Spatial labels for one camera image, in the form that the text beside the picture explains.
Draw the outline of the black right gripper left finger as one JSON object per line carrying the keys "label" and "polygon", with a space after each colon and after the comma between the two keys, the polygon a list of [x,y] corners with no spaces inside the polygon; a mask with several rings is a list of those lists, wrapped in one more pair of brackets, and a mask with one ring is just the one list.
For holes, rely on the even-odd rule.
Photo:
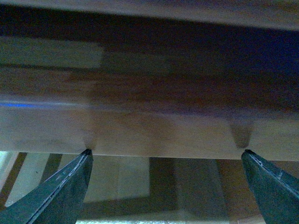
{"label": "black right gripper left finger", "polygon": [[0,213],[2,224],[74,224],[93,167],[90,149]]}

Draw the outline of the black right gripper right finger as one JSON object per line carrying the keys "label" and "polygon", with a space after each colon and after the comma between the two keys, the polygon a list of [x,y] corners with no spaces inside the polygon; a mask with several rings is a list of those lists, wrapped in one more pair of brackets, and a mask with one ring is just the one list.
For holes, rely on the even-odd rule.
{"label": "black right gripper right finger", "polygon": [[241,155],[249,189],[267,224],[299,222],[299,180],[251,150]]}

